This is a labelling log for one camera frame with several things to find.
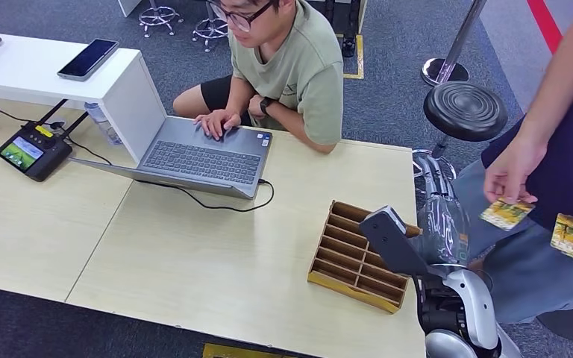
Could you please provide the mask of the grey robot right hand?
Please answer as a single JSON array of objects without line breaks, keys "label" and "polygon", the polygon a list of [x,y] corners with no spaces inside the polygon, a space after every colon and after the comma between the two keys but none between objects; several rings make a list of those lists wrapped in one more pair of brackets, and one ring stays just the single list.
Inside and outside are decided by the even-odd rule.
[{"label": "grey robot right hand", "polygon": [[469,217],[456,198],[430,197],[418,211],[418,223],[417,248],[427,264],[468,265]]}]

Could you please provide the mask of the standing person's right hand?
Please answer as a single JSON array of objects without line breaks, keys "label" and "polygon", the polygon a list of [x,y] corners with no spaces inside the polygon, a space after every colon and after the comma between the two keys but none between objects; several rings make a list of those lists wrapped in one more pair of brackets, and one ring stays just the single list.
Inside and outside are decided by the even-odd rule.
[{"label": "standing person's right hand", "polygon": [[527,190],[526,183],[544,159],[547,147],[547,142],[517,134],[486,169],[483,192],[489,203],[498,199],[507,204],[536,203],[538,198]]}]

